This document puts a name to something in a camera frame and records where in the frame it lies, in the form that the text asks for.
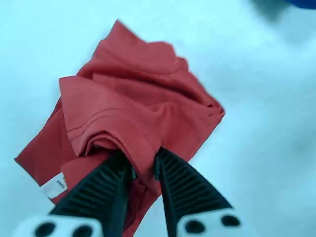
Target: screw hole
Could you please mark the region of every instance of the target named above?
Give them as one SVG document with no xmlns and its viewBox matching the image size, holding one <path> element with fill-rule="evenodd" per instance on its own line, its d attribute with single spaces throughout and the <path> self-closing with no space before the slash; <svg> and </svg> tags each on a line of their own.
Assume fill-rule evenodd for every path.
<svg viewBox="0 0 316 237">
<path fill-rule="evenodd" d="M 92 228 L 88 225 L 83 225 L 75 229 L 73 237 L 90 237 L 92 235 Z"/>
<path fill-rule="evenodd" d="M 186 231 L 188 233 L 202 233 L 205 231 L 205 226 L 201 221 L 191 220 L 186 223 Z"/>
<path fill-rule="evenodd" d="M 237 217 L 231 215 L 223 216 L 222 223 L 224 226 L 239 226 L 241 224 Z"/>
<path fill-rule="evenodd" d="M 53 233 L 55 229 L 55 224 L 53 222 L 45 222 L 38 226 L 35 230 L 36 237 L 46 237 Z"/>
</svg>

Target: clothing tag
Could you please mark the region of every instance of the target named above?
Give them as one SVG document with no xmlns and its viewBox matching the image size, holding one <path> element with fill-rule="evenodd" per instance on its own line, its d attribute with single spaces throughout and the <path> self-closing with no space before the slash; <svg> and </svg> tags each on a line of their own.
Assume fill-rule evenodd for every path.
<svg viewBox="0 0 316 237">
<path fill-rule="evenodd" d="M 40 187 L 41 191 L 49 198 L 53 199 L 67 189 L 64 174 L 61 172 Z"/>
</svg>

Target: white table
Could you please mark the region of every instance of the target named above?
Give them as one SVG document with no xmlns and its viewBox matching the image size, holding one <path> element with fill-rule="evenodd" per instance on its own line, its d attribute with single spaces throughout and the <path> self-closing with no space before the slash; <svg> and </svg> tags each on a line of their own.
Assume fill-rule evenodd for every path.
<svg viewBox="0 0 316 237">
<path fill-rule="evenodd" d="M 0 235 L 52 204 L 13 159 L 121 19 L 164 40 L 225 107 L 190 164 L 261 236 L 316 233 L 316 11 L 281 0 L 10 0 L 0 3 Z M 162 198 L 136 237 L 166 233 Z"/>
</svg>

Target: crumpled cloth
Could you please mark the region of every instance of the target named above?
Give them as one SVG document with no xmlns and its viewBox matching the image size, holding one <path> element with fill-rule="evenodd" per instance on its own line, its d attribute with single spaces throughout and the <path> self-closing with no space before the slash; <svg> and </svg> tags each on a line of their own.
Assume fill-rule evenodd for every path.
<svg viewBox="0 0 316 237">
<path fill-rule="evenodd" d="M 61 97 L 43 130 L 15 159 L 39 185 L 60 172 L 68 190 L 115 150 L 138 179 L 130 189 L 125 237 L 135 233 L 161 194 L 154 180 L 161 146 L 188 161 L 224 110 L 188 71 L 171 45 L 146 43 L 120 21 L 76 76 L 60 78 Z"/>
</svg>

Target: blue object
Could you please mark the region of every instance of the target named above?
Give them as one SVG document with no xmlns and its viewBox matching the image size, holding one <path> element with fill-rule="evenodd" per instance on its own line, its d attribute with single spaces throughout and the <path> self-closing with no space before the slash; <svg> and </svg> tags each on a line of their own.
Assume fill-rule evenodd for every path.
<svg viewBox="0 0 316 237">
<path fill-rule="evenodd" d="M 287 0 L 300 8 L 316 9 L 316 0 Z"/>
</svg>

